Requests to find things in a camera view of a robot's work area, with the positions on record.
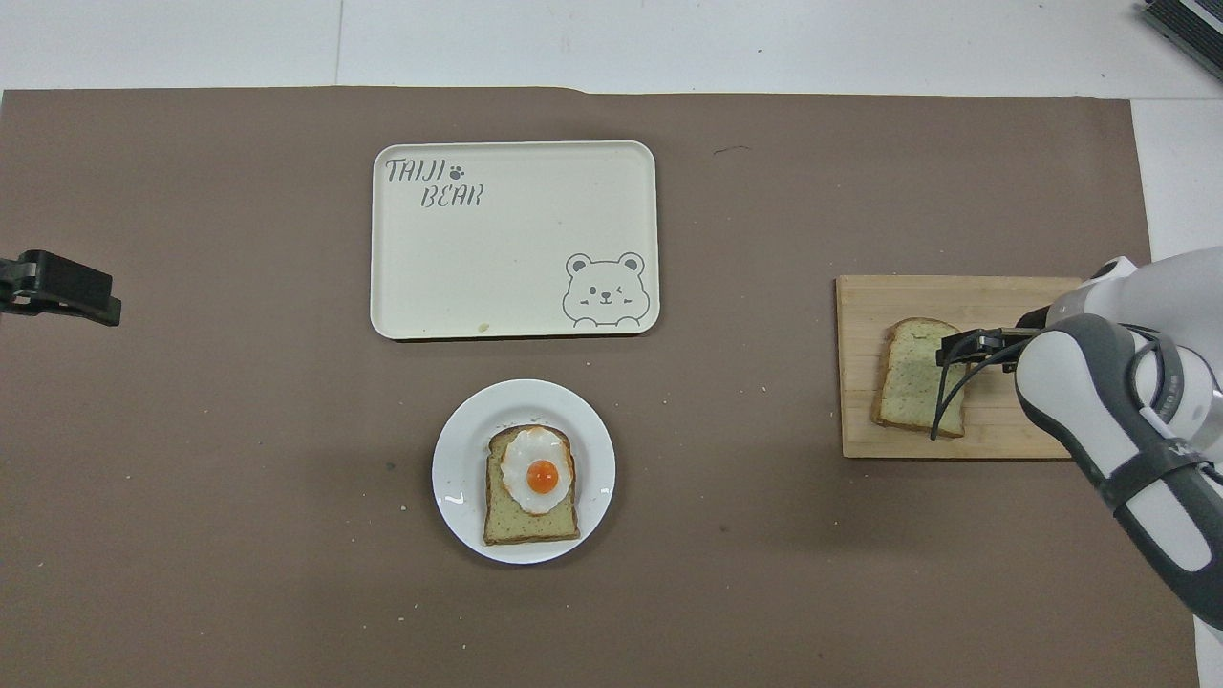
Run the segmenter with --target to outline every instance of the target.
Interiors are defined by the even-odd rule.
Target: bread slice
[[[888,330],[888,342],[879,359],[882,382],[874,395],[871,420],[888,428],[929,433],[938,407],[938,380],[942,369],[934,353],[943,337],[959,329],[933,318],[906,318]],[[956,364],[947,373],[947,390],[967,373]],[[951,401],[938,424],[940,437],[964,437],[964,392]]]
[[[505,448],[510,446],[517,435],[525,430],[542,428],[554,433],[560,437],[565,447],[565,459],[569,462],[569,470],[572,472],[574,480],[569,485],[569,494],[565,495],[555,507],[545,514],[530,514],[510,496],[501,480],[501,458],[505,457]],[[503,430],[488,441],[488,511],[484,514],[484,544],[486,545],[514,545],[519,543],[550,543],[554,540],[576,540],[577,510],[574,507],[574,492],[580,477],[574,468],[574,455],[571,453],[569,437],[555,428],[545,425],[517,425]]]

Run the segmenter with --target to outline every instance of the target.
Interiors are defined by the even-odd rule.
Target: bear illustration
[[[574,326],[615,326],[625,320],[641,324],[649,312],[649,295],[641,281],[646,262],[637,253],[615,260],[592,260],[586,253],[575,253],[565,269],[569,291],[564,308]]]

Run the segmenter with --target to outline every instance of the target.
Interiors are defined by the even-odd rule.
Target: egg yolk
[[[552,462],[539,459],[527,468],[527,485],[539,495],[552,492],[558,481],[560,481],[560,473]]]

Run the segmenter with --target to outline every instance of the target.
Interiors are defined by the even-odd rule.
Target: black strap
[[[1139,349],[1125,370],[1130,398],[1139,408],[1146,406],[1146,400],[1139,397],[1137,368],[1146,352],[1155,352],[1156,389],[1151,408],[1163,423],[1172,423],[1172,417],[1177,415],[1180,398],[1185,393],[1185,369],[1180,364],[1180,352],[1177,349],[1177,343],[1162,331],[1134,324],[1124,326],[1147,340],[1147,346]]]
[[[1125,506],[1148,485],[1174,470],[1189,466],[1208,464],[1188,442],[1180,439],[1161,440],[1130,457],[1112,475],[1096,486],[1109,512]]]

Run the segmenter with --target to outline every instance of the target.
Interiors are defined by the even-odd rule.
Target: cutting board
[[[1015,396],[1011,375],[991,367],[966,387],[964,437],[931,442],[920,433],[871,423],[887,330],[907,317],[931,317],[960,329],[1014,326],[1029,310],[1079,286],[1074,277],[841,275],[837,277],[841,448],[850,458],[1068,459],[1037,429]]]

